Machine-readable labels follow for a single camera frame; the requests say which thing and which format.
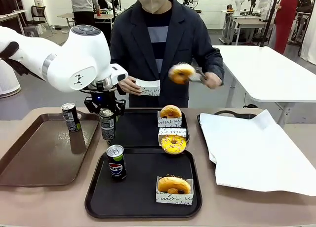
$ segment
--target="person in red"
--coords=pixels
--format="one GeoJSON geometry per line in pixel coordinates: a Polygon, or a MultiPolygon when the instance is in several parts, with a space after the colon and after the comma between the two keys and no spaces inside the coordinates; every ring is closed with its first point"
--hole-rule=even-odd
{"type": "Polygon", "coordinates": [[[291,27],[295,19],[296,5],[297,0],[281,0],[280,5],[276,6],[278,11],[275,18],[275,28],[272,33],[272,38],[275,36],[275,45],[272,48],[280,54],[283,54],[285,51],[291,27]]]}

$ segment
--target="bag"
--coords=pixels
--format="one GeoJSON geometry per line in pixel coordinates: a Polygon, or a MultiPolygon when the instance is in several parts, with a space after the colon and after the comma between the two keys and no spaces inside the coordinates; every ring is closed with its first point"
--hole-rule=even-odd
{"type": "Polygon", "coordinates": [[[12,13],[14,9],[14,0],[0,0],[0,15],[12,13]]]}

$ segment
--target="can lid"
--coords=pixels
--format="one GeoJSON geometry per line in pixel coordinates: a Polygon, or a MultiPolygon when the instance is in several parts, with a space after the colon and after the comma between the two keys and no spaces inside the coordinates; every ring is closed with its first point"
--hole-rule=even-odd
{"type": "Polygon", "coordinates": [[[120,145],[112,145],[107,149],[107,155],[109,157],[118,157],[123,154],[124,148],[120,145]]]}
{"type": "Polygon", "coordinates": [[[69,110],[74,108],[76,105],[74,103],[65,103],[61,106],[62,110],[69,110]]]}
{"type": "Polygon", "coordinates": [[[99,112],[99,115],[100,116],[106,116],[106,117],[110,117],[110,116],[112,116],[114,113],[111,111],[111,110],[109,110],[109,109],[103,109],[103,110],[101,110],[100,112],[99,112]]]}

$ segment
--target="can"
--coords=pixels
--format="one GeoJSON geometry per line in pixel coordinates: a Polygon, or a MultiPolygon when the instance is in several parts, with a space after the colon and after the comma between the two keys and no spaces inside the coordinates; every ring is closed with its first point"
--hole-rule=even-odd
{"type": "Polygon", "coordinates": [[[99,112],[102,137],[104,140],[112,140],[115,138],[116,116],[109,109],[99,112]]]}
{"type": "Polygon", "coordinates": [[[66,103],[61,106],[63,116],[70,132],[77,132],[81,129],[81,124],[78,119],[76,105],[74,103],[66,103]]]}
{"type": "Polygon", "coordinates": [[[112,145],[107,149],[107,156],[112,178],[123,180],[126,177],[124,148],[120,145],[112,145]]]}

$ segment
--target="glazed donut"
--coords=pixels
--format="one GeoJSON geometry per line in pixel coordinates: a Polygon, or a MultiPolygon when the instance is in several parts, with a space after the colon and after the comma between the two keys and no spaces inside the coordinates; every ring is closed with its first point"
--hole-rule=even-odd
{"type": "Polygon", "coordinates": [[[179,63],[170,68],[169,78],[174,83],[183,85],[189,80],[189,77],[192,76],[195,72],[196,70],[190,64],[179,63]]]}
{"type": "Polygon", "coordinates": [[[181,117],[182,113],[181,110],[174,105],[167,105],[162,108],[160,111],[160,117],[163,118],[177,118],[181,117]]]}
{"type": "Polygon", "coordinates": [[[163,177],[158,181],[158,191],[170,194],[189,194],[191,186],[186,180],[181,178],[163,177]]]}
{"type": "Polygon", "coordinates": [[[168,154],[180,154],[185,150],[186,139],[176,135],[166,135],[161,140],[163,150],[168,154]]]}

